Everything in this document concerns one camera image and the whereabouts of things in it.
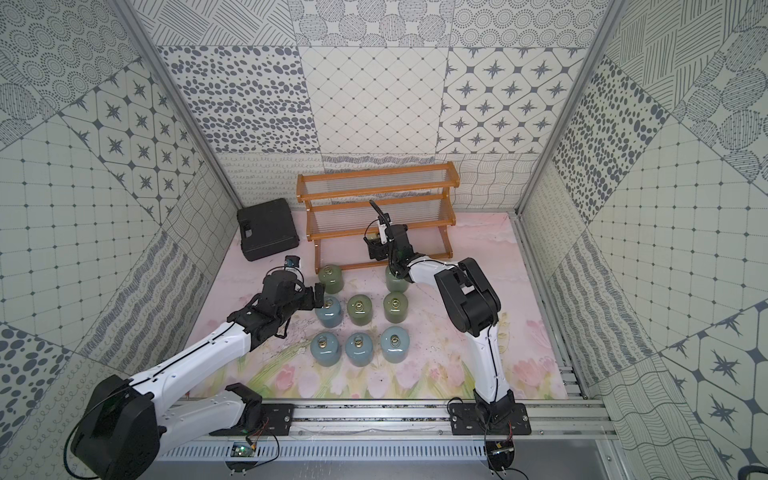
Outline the blue canister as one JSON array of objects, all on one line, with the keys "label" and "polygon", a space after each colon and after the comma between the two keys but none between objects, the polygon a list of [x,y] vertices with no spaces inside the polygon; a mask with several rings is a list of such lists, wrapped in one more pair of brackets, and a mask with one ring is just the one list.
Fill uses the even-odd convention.
[{"label": "blue canister", "polygon": [[374,345],[371,337],[365,332],[353,333],[345,344],[345,353],[355,367],[369,365],[374,357]]},{"label": "blue canister", "polygon": [[331,295],[326,295],[322,304],[315,309],[315,315],[324,328],[331,329],[342,324],[344,318],[343,307],[339,300]]},{"label": "blue canister", "polygon": [[339,340],[332,332],[318,333],[311,341],[310,351],[316,363],[323,367],[334,366],[341,358]]},{"label": "blue canister", "polygon": [[384,359],[392,364],[402,363],[408,356],[410,336],[400,326],[387,328],[380,337],[380,348]]}]

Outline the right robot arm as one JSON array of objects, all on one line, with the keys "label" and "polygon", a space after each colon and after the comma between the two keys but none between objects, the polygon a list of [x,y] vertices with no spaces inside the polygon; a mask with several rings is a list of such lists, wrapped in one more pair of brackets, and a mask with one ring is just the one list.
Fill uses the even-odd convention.
[{"label": "right robot arm", "polygon": [[479,263],[465,258],[448,263],[414,250],[408,226],[393,224],[387,216],[373,223],[376,233],[363,234],[369,256],[387,262],[395,278],[435,288],[451,324],[471,342],[473,396],[477,415],[485,427],[506,419],[515,398],[501,363],[498,345],[501,300]]}]

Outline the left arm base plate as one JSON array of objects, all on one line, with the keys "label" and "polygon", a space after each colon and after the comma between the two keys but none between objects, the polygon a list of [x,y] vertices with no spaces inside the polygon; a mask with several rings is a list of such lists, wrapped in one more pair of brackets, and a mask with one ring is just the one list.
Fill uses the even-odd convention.
[{"label": "left arm base plate", "polygon": [[215,430],[210,436],[245,436],[247,434],[274,434],[277,437],[287,436],[290,432],[294,404],[261,403],[247,405],[240,419],[231,427]]}]

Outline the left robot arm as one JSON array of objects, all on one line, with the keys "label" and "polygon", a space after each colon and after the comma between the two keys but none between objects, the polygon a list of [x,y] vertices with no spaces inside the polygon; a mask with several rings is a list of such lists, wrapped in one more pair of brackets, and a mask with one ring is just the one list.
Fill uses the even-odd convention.
[{"label": "left robot arm", "polygon": [[261,291],[204,339],[129,378],[99,382],[63,458],[76,457],[95,479],[136,479],[159,455],[208,434],[241,435],[254,448],[274,423],[251,388],[233,383],[211,398],[177,402],[228,363],[285,338],[292,316],[321,307],[324,293],[321,283],[305,285],[295,267],[270,270]]}]

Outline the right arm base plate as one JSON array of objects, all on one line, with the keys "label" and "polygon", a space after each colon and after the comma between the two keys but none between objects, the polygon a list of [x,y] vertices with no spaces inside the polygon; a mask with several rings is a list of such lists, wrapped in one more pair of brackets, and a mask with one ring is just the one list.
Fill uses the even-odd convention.
[{"label": "right arm base plate", "polygon": [[509,391],[500,400],[487,403],[480,398],[465,402],[456,398],[446,404],[453,435],[530,435],[532,427],[526,406]]}]

